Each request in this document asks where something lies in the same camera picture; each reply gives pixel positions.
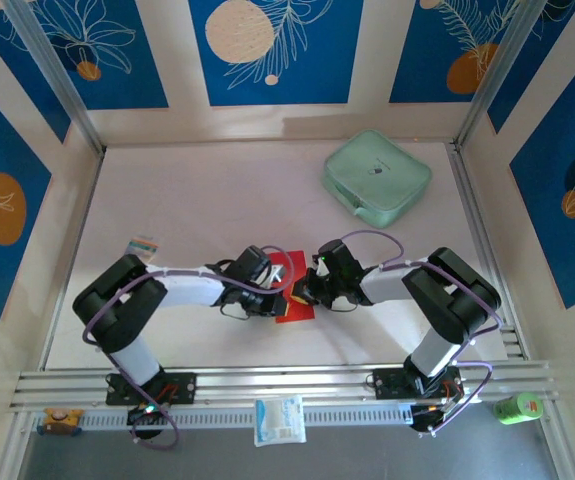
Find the white tissue packet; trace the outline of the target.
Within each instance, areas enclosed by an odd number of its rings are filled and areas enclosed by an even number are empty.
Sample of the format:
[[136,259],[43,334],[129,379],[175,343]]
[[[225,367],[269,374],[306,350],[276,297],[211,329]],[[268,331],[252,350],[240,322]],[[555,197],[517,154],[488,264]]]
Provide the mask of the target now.
[[302,444],[306,441],[303,400],[300,395],[254,401],[256,447]]

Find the aluminium frame post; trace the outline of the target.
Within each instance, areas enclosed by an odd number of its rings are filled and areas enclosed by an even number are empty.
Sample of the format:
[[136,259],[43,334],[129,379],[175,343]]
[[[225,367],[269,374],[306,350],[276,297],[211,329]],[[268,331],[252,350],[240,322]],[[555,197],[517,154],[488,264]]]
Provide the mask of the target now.
[[473,96],[467,115],[453,139],[457,153],[463,151],[482,116],[496,97],[546,3],[547,0],[521,0],[518,3],[516,15],[508,25],[496,54]]
[[3,10],[49,84],[66,114],[86,143],[102,160],[105,145],[87,113],[82,98],[30,6],[24,0],[0,0]]

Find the red paper sheet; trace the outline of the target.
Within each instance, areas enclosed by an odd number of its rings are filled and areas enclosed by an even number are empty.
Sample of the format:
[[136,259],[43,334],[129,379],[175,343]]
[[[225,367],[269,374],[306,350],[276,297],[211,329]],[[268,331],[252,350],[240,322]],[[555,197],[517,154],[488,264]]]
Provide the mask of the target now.
[[[294,267],[294,280],[297,281],[305,275],[307,270],[304,252],[302,250],[288,251],[288,255],[291,258]],[[288,267],[288,262],[285,256],[279,252],[270,253],[269,258],[273,264]],[[289,287],[282,292],[283,297],[287,301],[287,308],[283,316],[276,318],[277,323],[299,322],[313,320],[315,318],[314,308],[312,306],[306,305],[292,298],[293,287],[294,283],[291,283]]]

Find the aluminium mounting rail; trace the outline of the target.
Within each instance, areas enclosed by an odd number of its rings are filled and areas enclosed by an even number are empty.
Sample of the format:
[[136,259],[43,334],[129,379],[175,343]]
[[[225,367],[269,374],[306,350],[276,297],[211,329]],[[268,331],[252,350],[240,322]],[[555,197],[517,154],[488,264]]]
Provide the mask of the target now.
[[[561,389],[547,361],[506,360],[492,363],[492,377],[477,395],[491,402],[520,392],[557,400]],[[174,369],[197,375],[196,408],[247,407],[256,398],[297,394],[307,406],[374,404],[368,377],[380,364]],[[9,408],[14,412],[46,407],[105,409],[106,376],[111,369],[65,369],[22,372]]]

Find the small yellow toy object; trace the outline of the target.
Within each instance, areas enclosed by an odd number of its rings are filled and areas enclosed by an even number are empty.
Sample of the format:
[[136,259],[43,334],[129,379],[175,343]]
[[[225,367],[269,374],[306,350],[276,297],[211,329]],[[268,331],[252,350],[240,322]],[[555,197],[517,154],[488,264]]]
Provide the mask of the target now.
[[85,414],[83,409],[45,408],[45,417],[37,427],[40,435],[76,436],[81,433],[80,421]]

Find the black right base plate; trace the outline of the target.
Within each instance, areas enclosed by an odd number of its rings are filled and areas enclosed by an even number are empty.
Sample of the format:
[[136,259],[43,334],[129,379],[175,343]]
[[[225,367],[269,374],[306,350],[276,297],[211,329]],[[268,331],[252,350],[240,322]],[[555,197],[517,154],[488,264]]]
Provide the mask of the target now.
[[379,368],[372,372],[371,378],[378,400],[460,400],[464,396],[458,383],[460,371],[454,366],[445,367],[434,377],[405,368]]

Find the green bottle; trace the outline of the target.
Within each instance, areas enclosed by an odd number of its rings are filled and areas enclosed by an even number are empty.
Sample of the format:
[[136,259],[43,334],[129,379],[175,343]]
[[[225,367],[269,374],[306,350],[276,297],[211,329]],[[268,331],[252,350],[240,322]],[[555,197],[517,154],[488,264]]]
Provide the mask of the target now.
[[497,401],[493,406],[495,418],[503,425],[538,420],[544,413],[542,400],[533,393],[523,392]]

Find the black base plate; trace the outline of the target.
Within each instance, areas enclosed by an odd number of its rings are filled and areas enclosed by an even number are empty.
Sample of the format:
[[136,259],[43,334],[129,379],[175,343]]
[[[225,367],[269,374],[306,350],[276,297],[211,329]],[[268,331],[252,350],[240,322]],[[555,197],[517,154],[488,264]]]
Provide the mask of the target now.
[[464,396],[458,383],[460,371],[454,366],[445,367],[434,377],[405,368],[379,368],[372,372],[371,378],[378,400],[460,400]]
[[[160,371],[141,386],[159,404],[190,405],[194,402],[197,375]],[[107,393],[105,403],[112,406],[135,406],[148,399],[132,386],[122,375],[108,374],[105,377]]]

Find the small printed sachet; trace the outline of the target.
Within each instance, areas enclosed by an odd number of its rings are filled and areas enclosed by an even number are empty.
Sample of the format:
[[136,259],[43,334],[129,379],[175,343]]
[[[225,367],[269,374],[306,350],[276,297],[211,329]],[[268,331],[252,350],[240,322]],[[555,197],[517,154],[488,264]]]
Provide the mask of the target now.
[[126,247],[126,254],[134,254],[149,261],[158,251],[159,245],[153,237],[137,235],[132,237]]

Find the aluminium table edge rail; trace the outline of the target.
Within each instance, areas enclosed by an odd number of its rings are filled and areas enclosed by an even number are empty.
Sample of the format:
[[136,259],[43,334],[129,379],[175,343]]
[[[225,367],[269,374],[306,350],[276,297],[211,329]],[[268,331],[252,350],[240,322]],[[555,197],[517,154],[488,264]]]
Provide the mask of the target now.
[[79,200],[76,201],[70,222],[64,237],[56,271],[53,277],[50,297],[47,300],[45,318],[49,320],[48,328],[43,338],[40,356],[37,360],[39,371],[44,371],[53,345],[55,330],[65,302],[68,284],[71,279],[74,263],[78,254],[82,234],[91,208],[93,196],[102,170],[105,152],[100,154],[95,162],[88,180],[84,184]]
[[503,324],[499,330],[507,357],[510,360],[527,360],[528,355],[525,352],[523,342],[515,325],[515,310],[507,290],[506,282],[502,278],[498,263],[495,259],[490,238],[483,221],[482,211],[464,160],[453,143],[447,143],[446,149],[467,222],[473,236],[482,273],[489,283],[496,288],[501,297],[499,315],[503,320]]

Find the mint green zip pouch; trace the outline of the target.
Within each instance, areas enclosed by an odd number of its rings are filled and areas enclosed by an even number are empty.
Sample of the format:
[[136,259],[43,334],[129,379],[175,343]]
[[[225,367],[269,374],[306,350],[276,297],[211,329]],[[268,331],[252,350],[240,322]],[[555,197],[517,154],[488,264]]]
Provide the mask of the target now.
[[350,138],[324,162],[321,184],[353,216],[383,229],[424,195],[432,170],[378,131]]

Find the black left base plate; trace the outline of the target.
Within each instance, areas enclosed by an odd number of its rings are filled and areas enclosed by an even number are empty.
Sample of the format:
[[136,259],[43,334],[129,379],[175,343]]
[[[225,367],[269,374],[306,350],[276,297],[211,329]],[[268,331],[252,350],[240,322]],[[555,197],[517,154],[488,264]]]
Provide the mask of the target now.
[[[194,402],[197,375],[160,371],[141,386],[159,404],[190,405]],[[107,393],[105,403],[112,406],[135,406],[148,399],[132,386],[122,375],[108,374],[105,377]]]

